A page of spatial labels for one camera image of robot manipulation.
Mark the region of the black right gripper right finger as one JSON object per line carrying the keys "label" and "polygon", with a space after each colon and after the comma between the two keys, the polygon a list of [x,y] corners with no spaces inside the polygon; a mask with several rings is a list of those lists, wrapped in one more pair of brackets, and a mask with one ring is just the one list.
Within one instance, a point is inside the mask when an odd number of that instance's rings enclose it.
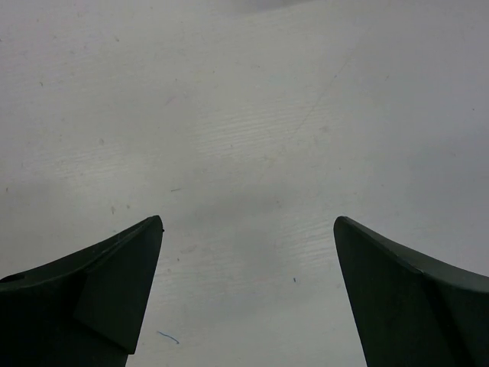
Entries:
{"label": "black right gripper right finger", "polygon": [[369,366],[486,366],[488,278],[346,216],[334,239]]}

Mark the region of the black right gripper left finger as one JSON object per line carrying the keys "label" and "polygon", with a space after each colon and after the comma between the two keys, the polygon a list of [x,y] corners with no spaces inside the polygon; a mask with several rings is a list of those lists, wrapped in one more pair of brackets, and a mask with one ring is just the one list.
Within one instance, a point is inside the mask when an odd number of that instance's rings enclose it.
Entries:
{"label": "black right gripper left finger", "polygon": [[140,336],[162,243],[148,217],[1,280],[3,366],[124,366]]}

